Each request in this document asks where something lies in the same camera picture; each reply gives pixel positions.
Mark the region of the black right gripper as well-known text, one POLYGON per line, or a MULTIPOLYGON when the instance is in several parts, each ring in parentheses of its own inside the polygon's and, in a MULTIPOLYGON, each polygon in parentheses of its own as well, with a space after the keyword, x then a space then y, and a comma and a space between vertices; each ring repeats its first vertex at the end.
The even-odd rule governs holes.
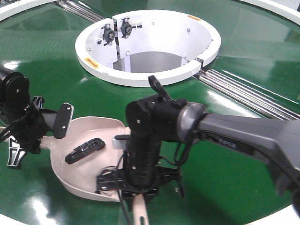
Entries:
MULTIPOLYGON (((116 135, 112 139, 113 149, 125 150, 128 139, 129 135, 116 135)), ((122 169, 114 169, 111 172, 108 169, 104 169, 97 176, 96 193, 120 190, 122 199, 126 201, 127 206, 131 209, 133 207, 134 194, 142 194, 145 202, 148 203, 158 195, 159 186, 173 180, 178 183, 179 193, 184 197, 185 191, 179 168, 155 165, 150 169, 123 167, 122 169)))

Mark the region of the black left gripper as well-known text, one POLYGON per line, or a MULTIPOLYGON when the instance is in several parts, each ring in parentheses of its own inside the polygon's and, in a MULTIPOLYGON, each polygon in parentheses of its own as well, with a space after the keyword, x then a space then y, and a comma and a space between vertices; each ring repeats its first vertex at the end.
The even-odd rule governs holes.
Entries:
POLYGON ((63 103, 57 111, 43 108, 43 97, 35 96, 19 112, 13 112, 0 105, 0 120, 6 128, 0 132, 0 141, 8 139, 7 166, 11 169, 21 169, 21 163, 26 151, 40 154, 40 143, 44 135, 53 131, 54 138, 64 138, 73 117, 73 106, 63 103))

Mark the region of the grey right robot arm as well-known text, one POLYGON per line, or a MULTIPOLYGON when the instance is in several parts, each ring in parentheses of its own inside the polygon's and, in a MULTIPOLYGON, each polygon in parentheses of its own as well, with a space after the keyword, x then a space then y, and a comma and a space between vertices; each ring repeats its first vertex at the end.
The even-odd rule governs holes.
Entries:
POLYGON ((116 190, 128 204, 134 194, 146 201, 158 187, 181 182, 180 167, 198 141, 209 141, 264 162, 279 194, 292 193, 300 208, 300 122, 209 113, 200 103, 172 99, 155 76, 149 77, 155 95, 129 103, 129 135, 120 161, 122 168, 97 176, 97 192, 116 190))

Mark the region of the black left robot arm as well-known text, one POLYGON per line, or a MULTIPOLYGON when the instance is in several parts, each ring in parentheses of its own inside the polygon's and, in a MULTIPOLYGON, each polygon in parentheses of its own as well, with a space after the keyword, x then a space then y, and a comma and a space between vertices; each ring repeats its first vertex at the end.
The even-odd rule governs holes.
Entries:
POLYGON ((73 116, 73 106, 63 103, 59 110, 43 107, 43 97, 31 98, 30 82, 23 74, 0 68, 0 140, 9 142, 10 168, 21 167, 27 153, 39 154, 42 138, 52 132, 61 139, 68 133, 73 116))

